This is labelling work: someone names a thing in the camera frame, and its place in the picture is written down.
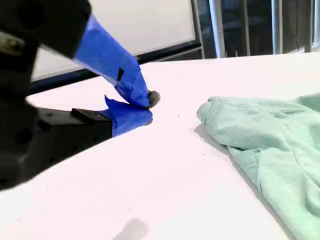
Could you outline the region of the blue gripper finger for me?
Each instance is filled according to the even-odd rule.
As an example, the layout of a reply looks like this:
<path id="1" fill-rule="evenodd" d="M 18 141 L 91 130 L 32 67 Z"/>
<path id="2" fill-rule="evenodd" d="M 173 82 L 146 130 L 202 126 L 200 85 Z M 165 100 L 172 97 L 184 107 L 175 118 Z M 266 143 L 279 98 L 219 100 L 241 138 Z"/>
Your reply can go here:
<path id="1" fill-rule="evenodd" d="M 40 45 L 104 77 L 129 104 L 152 108 L 160 95 L 148 89 L 138 61 L 101 26 L 88 0 L 39 0 Z"/>
<path id="2" fill-rule="evenodd" d="M 40 108 L 37 172 L 153 120 L 149 109 L 106 98 L 105 110 Z"/>

